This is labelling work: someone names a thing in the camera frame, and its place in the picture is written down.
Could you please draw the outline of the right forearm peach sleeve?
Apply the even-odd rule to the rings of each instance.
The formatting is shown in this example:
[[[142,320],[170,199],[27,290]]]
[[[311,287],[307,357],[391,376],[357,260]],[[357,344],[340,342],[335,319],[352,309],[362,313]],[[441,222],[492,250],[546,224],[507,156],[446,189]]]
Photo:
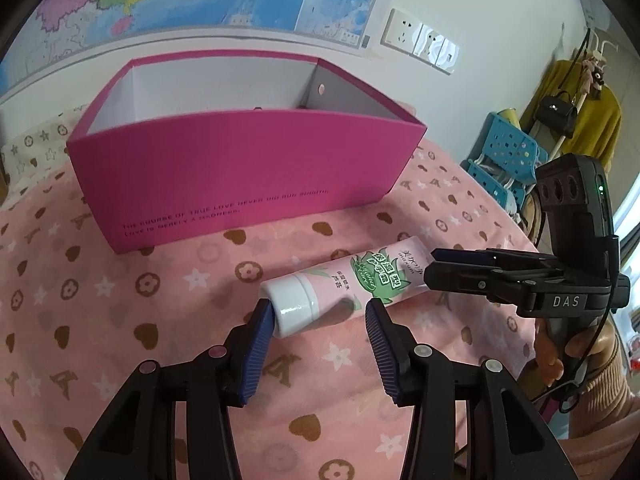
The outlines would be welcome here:
[[[601,330],[597,330],[586,351],[590,351]],[[635,396],[623,373],[623,356],[615,331],[616,346],[604,367],[587,374],[582,396],[570,414],[568,435],[572,439],[607,436],[638,437],[639,398]]]

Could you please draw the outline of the right hand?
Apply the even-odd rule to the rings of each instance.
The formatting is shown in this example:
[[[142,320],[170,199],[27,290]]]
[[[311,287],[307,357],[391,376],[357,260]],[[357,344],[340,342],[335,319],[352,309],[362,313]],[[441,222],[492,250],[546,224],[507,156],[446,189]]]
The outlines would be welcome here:
[[[597,326],[575,335],[563,350],[556,348],[550,339],[547,323],[543,318],[536,319],[534,348],[538,374],[546,386],[552,386],[564,374],[562,356],[579,359],[586,352],[597,331]],[[612,358],[616,346],[615,330],[610,321],[606,322],[594,342],[586,359],[589,373],[600,370]]]

